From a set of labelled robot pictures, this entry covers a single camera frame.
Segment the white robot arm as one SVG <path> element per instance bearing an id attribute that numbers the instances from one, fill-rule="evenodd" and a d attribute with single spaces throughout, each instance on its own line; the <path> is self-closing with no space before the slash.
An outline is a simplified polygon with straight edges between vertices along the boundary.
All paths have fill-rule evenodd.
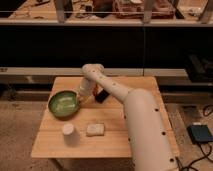
<path id="1" fill-rule="evenodd" d="M 178 165 L 154 95 L 121 84 L 103 71 L 101 64 L 85 64 L 79 95 L 90 95 L 98 84 L 123 105 L 134 171 L 175 171 Z"/>

